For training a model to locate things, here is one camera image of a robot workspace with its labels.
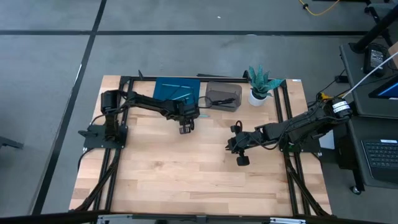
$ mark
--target yellow cable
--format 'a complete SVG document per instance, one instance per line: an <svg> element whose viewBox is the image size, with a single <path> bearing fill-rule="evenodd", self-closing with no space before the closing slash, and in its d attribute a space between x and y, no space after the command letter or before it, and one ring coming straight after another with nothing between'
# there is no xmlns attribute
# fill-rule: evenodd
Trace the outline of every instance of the yellow cable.
<svg viewBox="0 0 398 224"><path fill-rule="evenodd" d="M309 10L308 6L306 6L305 9L306 9L311 15L313 15L313 16L320 16L320 15L323 15L324 13L326 13L327 11L329 11L330 9L332 9L338 2L340 2L340 0L337 0L337 1L336 1L334 4L332 4L327 10L325 10L325 11L323 11L323 12L321 12L321 13L318 13L318 14L315 14L315 13L311 12L311 11Z"/></svg>

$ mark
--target robotic arm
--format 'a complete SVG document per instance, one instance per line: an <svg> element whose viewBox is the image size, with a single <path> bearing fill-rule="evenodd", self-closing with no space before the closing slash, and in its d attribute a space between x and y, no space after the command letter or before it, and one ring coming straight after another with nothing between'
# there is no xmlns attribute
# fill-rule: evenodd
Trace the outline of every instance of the robotic arm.
<svg viewBox="0 0 398 224"><path fill-rule="evenodd" d="M126 100L119 106L121 97ZM119 125L118 114L131 107L156 111L166 119L178 121L181 125L180 134L187 134L194 130L195 123L193 120L200 115L197 104L187 105L180 100L157 100L140 95L135 91L129 93L120 90L106 91L101 94L102 115L100 116L105 116L104 125L93 125L94 121L92 121L87 131L79 131L86 138L85 147L124 147L127 127Z"/></svg>
<svg viewBox="0 0 398 224"><path fill-rule="evenodd" d="M324 136L334 126L347 122L352 115L352 110L347 102L341 98L319 101L308 112L302 113L282 123L270 123L254 128L254 132L242 131L242 122L238 121L231 127L235 137L228 140L227 150L239 154L236 159L239 166L250 164L248 156L244 155L246 149L262 146L266 149L275 149L289 152L300 152L302 146L312 139Z"/></svg>

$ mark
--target keyboard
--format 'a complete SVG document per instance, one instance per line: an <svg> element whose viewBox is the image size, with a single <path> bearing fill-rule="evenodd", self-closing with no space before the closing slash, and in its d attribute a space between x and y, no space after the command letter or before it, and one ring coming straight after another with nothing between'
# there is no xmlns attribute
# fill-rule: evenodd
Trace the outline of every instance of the keyboard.
<svg viewBox="0 0 398 224"><path fill-rule="evenodd" d="M398 140L362 141L373 179L398 184Z"/></svg>

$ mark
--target white pot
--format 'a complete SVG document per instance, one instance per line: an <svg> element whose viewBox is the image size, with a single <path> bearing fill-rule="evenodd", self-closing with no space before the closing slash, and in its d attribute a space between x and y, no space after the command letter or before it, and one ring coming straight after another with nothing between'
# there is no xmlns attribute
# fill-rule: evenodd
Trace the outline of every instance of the white pot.
<svg viewBox="0 0 398 224"><path fill-rule="evenodd" d="M257 99L256 97L253 96L253 90L250 90L249 103L251 105L253 105L253 106L261 106L261 105L263 105L267 98L268 98L268 96L265 97L262 100L259 100L259 99Z"/></svg>

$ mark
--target blue notebook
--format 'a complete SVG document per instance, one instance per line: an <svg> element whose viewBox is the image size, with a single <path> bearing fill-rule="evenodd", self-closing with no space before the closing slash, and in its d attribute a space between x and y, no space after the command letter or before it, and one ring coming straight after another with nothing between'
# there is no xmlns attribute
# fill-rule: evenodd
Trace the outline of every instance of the blue notebook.
<svg viewBox="0 0 398 224"><path fill-rule="evenodd" d="M186 104L198 103L200 80L187 78L156 79L154 98L158 100L181 100Z"/></svg>

